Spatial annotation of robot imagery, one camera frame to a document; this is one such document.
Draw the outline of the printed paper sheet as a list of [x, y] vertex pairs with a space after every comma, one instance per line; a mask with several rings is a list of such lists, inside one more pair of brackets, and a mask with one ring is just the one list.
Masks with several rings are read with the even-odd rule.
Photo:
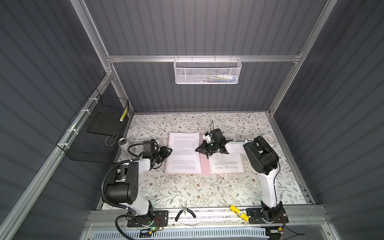
[[244, 173], [244, 166], [241, 154], [220, 154], [215, 153], [209, 157], [211, 174], [241, 174]]
[[201, 174], [200, 155], [196, 152], [199, 146], [199, 133], [170, 133], [172, 153], [166, 160], [166, 174]]

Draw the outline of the pink file folder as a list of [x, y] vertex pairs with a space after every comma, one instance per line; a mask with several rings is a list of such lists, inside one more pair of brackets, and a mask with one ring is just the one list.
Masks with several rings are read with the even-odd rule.
[[[200, 144], [202, 142], [203, 142], [203, 138], [202, 138], [202, 135], [200, 134]], [[210, 165], [209, 165], [209, 158], [207, 158], [203, 154], [199, 154], [199, 155], [200, 155], [200, 160], [201, 160], [202, 173], [201, 174], [197, 174], [197, 175], [211, 175]]]

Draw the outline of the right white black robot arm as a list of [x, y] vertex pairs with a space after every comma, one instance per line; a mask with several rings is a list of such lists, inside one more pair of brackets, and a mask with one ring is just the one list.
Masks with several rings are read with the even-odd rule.
[[278, 194], [277, 175], [281, 170], [279, 156], [263, 137], [245, 141], [227, 140], [220, 129], [214, 129], [203, 135], [203, 142], [195, 151], [208, 158], [216, 153], [246, 155], [261, 181], [263, 221], [268, 224], [276, 221], [283, 224], [289, 222]]

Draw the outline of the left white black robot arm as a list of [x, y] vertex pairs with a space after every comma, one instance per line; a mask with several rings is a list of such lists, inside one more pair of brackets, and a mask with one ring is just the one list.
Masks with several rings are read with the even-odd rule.
[[116, 163], [107, 171], [101, 185], [102, 201], [127, 210], [129, 226], [149, 227], [155, 220], [155, 212], [152, 203], [139, 193], [139, 175], [160, 167], [173, 150], [159, 146], [154, 139], [129, 145], [127, 139], [121, 138], [118, 145], [134, 158]]

